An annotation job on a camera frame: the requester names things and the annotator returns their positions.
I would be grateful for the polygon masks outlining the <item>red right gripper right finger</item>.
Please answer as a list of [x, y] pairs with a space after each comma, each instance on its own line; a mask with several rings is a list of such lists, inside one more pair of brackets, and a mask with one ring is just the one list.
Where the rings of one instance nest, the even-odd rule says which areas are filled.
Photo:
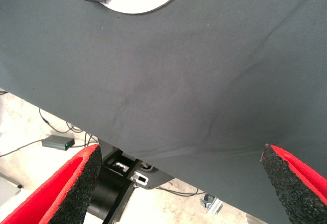
[[261, 163], [291, 223], [326, 223], [325, 177], [272, 144], [265, 144]]

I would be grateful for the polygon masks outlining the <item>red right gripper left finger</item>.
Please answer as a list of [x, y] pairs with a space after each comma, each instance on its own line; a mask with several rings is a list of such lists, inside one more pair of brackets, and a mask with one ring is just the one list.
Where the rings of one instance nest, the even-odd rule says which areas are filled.
[[99, 145], [77, 152], [3, 223], [83, 223], [102, 164]]

